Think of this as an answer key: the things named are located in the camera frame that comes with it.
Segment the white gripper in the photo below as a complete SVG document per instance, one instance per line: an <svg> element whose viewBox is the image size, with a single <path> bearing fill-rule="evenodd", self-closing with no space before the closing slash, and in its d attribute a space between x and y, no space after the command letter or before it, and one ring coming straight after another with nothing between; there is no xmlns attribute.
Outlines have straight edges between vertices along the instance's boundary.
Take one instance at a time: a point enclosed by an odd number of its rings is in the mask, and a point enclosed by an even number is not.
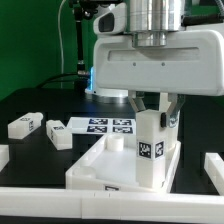
<svg viewBox="0 0 224 224"><path fill-rule="evenodd" d="M98 40L95 81L101 88L129 90L135 113L145 110L144 92L160 94L162 128L174 128L185 95L224 95L224 37L214 30L171 33L163 47L134 48L128 35Z"/></svg>

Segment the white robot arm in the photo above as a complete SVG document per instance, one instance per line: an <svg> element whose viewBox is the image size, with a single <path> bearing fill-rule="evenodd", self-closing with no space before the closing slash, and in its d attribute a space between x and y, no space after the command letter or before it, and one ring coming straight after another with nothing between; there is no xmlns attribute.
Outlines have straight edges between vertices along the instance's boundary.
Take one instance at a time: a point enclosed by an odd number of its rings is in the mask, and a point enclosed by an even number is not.
<svg viewBox="0 0 224 224"><path fill-rule="evenodd" d="M224 95L224 17L186 14L187 0L128 0L94 21L91 90L100 97L168 95L173 127L186 95Z"/></svg>

